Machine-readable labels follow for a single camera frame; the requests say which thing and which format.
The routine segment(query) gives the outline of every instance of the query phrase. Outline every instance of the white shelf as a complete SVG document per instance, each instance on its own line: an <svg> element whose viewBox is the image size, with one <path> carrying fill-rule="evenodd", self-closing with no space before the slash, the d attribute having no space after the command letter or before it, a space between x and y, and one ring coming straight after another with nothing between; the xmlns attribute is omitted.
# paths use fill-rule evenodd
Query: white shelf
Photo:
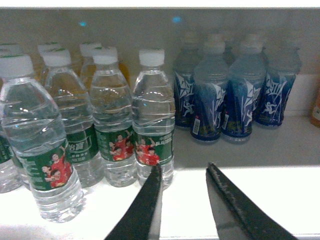
<svg viewBox="0 0 320 240"><path fill-rule="evenodd" d="M277 130L253 126L251 139L203 145L188 131L174 134L175 172L163 192L161 240L215 240L218 234L206 186L215 162L258 207L301 239L320 239L320 129L288 116ZM140 190L105 179L86 193L84 210L66 223L43 220L24 187L0 195L0 240L103 240Z"/></svg>

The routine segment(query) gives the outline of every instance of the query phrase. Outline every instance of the blue bottle label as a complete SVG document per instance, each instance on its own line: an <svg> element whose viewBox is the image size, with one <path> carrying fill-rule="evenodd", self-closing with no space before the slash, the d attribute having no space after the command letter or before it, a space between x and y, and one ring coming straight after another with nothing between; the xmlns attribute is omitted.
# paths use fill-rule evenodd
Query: blue bottle label
<svg viewBox="0 0 320 240"><path fill-rule="evenodd" d="M174 72L175 124L188 128L195 110L194 78L192 73Z"/></svg>
<svg viewBox="0 0 320 240"><path fill-rule="evenodd" d="M201 141L213 141L221 132L221 112L227 93L227 83L196 85L194 88L194 121L191 135Z"/></svg>
<svg viewBox="0 0 320 240"><path fill-rule="evenodd" d="M234 138L244 138L252 132L252 117L263 80L254 84L245 79L228 83L222 132Z"/></svg>
<svg viewBox="0 0 320 240"><path fill-rule="evenodd" d="M295 74L267 74L263 85L263 94L255 113L254 119L257 123L265 126L280 126L282 124L295 79Z"/></svg>

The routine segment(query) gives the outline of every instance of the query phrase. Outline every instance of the green bottle label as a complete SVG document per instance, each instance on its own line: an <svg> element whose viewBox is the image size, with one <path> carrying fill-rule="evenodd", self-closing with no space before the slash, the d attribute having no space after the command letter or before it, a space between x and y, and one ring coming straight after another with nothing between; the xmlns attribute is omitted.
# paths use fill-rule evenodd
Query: green bottle label
<svg viewBox="0 0 320 240"><path fill-rule="evenodd" d="M0 164L11 159L10 145L7 139L0 136Z"/></svg>
<svg viewBox="0 0 320 240"><path fill-rule="evenodd" d="M84 131L67 134L68 160L73 164L91 160L99 151L94 125Z"/></svg>
<svg viewBox="0 0 320 240"><path fill-rule="evenodd" d="M37 156L19 159L28 175L30 185L39 191L49 191L63 187L69 180L73 167L66 160L65 140L60 146Z"/></svg>
<svg viewBox="0 0 320 240"><path fill-rule="evenodd" d="M131 127L115 132L95 130L101 156L111 162L128 159L134 154L134 145L131 136L134 130Z"/></svg>
<svg viewBox="0 0 320 240"><path fill-rule="evenodd" d="M135 157L143 165L165 165L173 158L174 131L161 136L144 136L135 133Z"/></svg>

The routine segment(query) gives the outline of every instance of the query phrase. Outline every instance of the store shelf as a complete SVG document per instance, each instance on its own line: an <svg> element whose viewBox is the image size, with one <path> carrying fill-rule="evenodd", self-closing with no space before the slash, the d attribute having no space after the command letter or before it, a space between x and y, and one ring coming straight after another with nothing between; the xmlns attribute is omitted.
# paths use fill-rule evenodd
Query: store shelf
<svg viewBox="0 0 320 240"><path fill-rule="evenodd" d="M288 116L276 130L253 126L249 142L196 142L174 133L175 171L163 192L161 240L218 239L206 186L215 162L258 207L304 240L320 239L320 129L307 117ZM85 207L73 220L43 220L24 187L0 195L0 240L103 240L124 215L141 186L110 186L105 179L85 190Z"/></svg>

